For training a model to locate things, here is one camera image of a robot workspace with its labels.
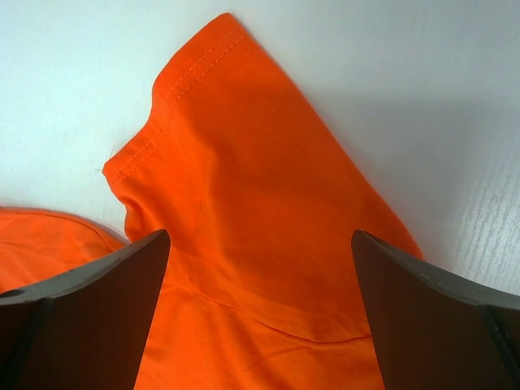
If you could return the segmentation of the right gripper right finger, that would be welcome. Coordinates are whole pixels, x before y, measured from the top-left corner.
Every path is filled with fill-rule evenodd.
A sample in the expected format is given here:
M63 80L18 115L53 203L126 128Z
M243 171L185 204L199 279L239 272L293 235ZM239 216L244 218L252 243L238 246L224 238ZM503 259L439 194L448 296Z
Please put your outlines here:
M387 389L517 389L519 297L419 260L368 232L352 251Z

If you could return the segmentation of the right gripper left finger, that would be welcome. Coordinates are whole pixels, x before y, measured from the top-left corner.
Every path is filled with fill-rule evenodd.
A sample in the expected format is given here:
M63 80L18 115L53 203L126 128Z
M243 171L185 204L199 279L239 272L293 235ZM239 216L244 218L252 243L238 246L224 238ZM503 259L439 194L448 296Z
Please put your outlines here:
M1 295L3 389L132 389L167 268L159 230Z

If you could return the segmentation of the orange t shirt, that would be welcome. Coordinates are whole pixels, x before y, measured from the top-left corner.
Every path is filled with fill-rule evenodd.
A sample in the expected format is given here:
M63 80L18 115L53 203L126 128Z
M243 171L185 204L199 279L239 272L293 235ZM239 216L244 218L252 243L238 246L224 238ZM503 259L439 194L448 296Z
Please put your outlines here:
M137 388L383 387L350 240L419 248L233 15L171 58L103 175L128 241L171 242Z

